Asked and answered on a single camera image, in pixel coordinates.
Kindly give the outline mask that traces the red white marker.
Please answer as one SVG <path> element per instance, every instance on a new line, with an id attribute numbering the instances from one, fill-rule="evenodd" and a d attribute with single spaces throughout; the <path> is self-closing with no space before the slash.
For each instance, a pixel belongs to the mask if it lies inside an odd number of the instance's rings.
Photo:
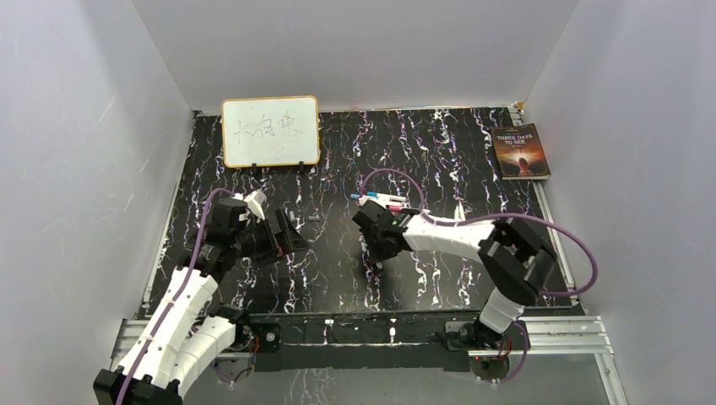
<path id="1" fill-rule="evenodd" d="M 465 220 L 464 206 L 461 202 L 459 202 L 458 206 L 456 207 L 456 219 L 458 221 Z"/>

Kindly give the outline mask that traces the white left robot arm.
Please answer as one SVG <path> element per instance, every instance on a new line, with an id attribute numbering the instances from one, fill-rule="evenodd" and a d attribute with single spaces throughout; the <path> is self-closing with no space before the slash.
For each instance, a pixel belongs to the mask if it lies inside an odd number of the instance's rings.
<path id="1" fill-rule="evenodd" d="M 280 209 L 272 229 L 265 200 L 256 190 L 205 203 L 155 313 L 118 366 L 96 376 L 99 404 L 181 404 L 222 351 L 242 351 L 255 342 L 244 310 L 222 305 L 206 317 L 199 312 L 238 260 L 262 266 L 308 248 Z"/>

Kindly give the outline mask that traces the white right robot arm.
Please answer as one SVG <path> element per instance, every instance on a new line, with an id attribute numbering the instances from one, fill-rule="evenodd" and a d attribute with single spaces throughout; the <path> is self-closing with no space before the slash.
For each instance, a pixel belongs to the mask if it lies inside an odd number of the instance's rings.
<path id="1" fill-rule="evenodd" d="M 482 264 L 494 289 L 475 321 L 446 327 L 444 340 L 454 350 L 496 349 L 505 343 L 508 328 L 537 303 L 557 264 L 551 245 L 521 218 L 460 224 L 416 208 L 392 211 L 367 201 L 352 219 L 376 262 L 402 251 L 435 251 Z"/>

